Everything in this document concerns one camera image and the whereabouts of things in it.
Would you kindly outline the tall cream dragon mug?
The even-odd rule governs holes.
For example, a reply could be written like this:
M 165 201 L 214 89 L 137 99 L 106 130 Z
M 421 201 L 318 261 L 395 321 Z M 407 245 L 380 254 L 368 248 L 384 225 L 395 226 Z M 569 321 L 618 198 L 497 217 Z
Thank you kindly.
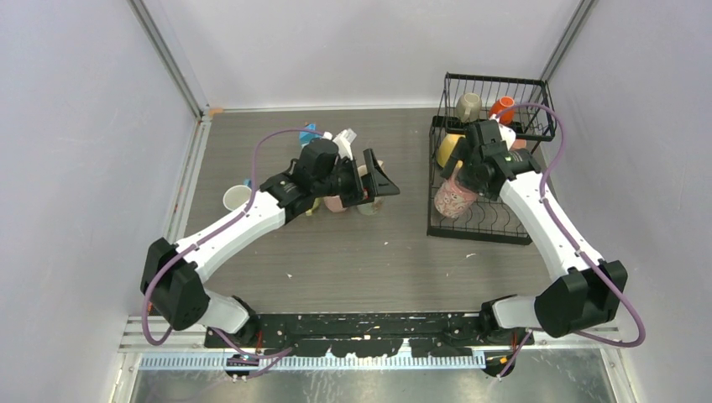
M 358 171 L 359 175 L 361 177 L 364 177 L 368 173 L 367 165 L 360 165 L 358 167 Z M 384 198 L 379 196 L 376 197 L 372 202 L 358 205 L 357 210 L 360 214 L 363 214 L 365 216 L 372 216 L 374 214 L 377 214 L 382 209 L 383 205 Z

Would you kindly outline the pink faceted mug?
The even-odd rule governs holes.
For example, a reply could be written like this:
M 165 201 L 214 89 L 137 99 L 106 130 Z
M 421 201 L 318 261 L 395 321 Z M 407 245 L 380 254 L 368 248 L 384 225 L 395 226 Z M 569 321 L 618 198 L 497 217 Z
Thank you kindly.
M 343 205 L 339 196 L 325 196 L 322 198 L 327 210 L 334 213 L 346 212 L 348 209 Z

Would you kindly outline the pink patterned mug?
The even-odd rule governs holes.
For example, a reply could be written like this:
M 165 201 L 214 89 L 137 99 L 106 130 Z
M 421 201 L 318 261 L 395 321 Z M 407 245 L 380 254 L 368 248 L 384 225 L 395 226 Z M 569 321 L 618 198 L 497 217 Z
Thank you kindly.
M 479 194 L 464 187 L 458 173 L 462 163 L 458 162 L 452 174 L 444 179 L 434 198 L 433 205 L 437 212 L 445 218 L 459 218 L 479 198 Z

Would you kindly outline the pale yellow faceted mug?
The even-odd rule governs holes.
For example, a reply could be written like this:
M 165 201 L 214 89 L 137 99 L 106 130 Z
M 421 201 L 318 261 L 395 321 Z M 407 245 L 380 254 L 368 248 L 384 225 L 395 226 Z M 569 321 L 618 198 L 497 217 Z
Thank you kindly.
M 306 210 L 305 214 L 310 217 L 313 215 L 313 213 L 319 208 L 321 205 L 321 198 L 316 198 L 311 206 L 310 209 Z

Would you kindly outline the blue floral mug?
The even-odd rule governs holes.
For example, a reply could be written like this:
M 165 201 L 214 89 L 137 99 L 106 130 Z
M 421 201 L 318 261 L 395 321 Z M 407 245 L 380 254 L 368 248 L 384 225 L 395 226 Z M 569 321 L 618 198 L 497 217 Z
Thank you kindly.
M 251 185 L 252 181 L 250 179 L 246 179 L 242 184 L 228 188 L 222 196 L 223 206 L 229 211 L 234 211 L 241 207 L 252 195 Z

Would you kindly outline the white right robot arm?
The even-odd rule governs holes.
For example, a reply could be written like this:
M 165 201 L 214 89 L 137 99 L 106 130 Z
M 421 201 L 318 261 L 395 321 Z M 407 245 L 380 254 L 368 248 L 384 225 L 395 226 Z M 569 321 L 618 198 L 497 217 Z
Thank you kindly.
M 547 267 L 551 284 L 537 296 L 505 296 L 482 305 L 480 336 L 503 343 L 513 328 L 560 338 L 615 319 L 628 274 L 584 240 L 550 192 L 527 149 L 513 149 L 513 130 L 494 119 L 468 123 L 442 176 L 499 200 L 519 219 Z

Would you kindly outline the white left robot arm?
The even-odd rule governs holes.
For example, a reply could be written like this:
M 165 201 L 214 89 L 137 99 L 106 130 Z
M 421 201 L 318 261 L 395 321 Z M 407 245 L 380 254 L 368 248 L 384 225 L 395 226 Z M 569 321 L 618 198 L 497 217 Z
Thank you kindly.
M 400 194 L 372 149 L 364 151 L 364 161 L 367 172 L 360 175 L 348 141 L 314 139 L 288 170 L 265 180 L 236 210 L 188 238 L 155 240 L 139 285 L 145 302 L 171 331 L 200 324 L 224 331 L 239 348 L 250 346 L 258 327 L 248 307 L 208 290 L 205 282 L 252 242 L 310 210 L 317 198 L 337 196 L 343 206 L 353 207 Z

